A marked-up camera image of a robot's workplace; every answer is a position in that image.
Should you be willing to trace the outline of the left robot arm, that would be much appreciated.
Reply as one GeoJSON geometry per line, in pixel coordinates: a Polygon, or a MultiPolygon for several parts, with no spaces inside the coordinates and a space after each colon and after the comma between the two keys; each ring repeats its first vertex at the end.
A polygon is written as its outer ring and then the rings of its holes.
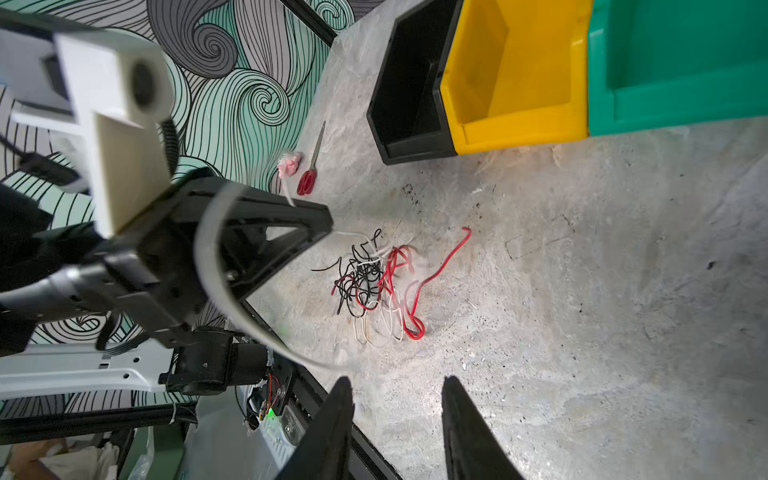
{"type": "Polygon", "coordinates": [[[254,335],[204,327],[207,306],[229,314],[332,230],[329,209],[188,174],[123,231],[91,222],[50,229],[30,198],[1,191],[1,395],[94,390],[217,395],[270,376],[279,355],[254,335]],[[145,341],[117,353],[31,340],[45,323],[128,316],[145,341]]]}

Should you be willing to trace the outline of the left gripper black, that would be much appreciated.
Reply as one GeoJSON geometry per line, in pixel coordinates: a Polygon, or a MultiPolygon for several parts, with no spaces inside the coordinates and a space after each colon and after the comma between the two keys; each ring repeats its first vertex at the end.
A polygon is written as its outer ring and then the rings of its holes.
{"type": "MultiPolygon", "coordinates": [[[[103,239],[92,222],[41,234],[58,258],[35,296],[38,323],[116,310],[173,348],[197,343],[193,323],[207,302],[193,259],[197,227],[227,180],[193,173],[103,239]]],[[[221,237],[225,279],[244,300],[329,235],[327,206],[247,187],[229,208],[221,237]]]]}

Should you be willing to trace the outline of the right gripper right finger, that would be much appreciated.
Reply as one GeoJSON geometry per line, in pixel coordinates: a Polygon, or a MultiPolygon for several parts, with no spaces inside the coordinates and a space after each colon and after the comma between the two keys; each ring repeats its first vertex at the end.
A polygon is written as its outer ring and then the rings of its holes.
{"type": "Polygon", "coordinates": [[[522,480],[457,377],[445,378],[441,398],[447,477],[522,480]]]}

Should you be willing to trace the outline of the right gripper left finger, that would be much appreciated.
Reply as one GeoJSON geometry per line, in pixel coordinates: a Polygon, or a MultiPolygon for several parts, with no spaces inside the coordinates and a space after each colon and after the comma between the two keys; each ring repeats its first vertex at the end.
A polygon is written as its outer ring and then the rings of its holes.
{"type": "Polygon", "coordinates": [[[353,415],[351,382],[343,376],[276,479],[348,479],[353,415]]]}

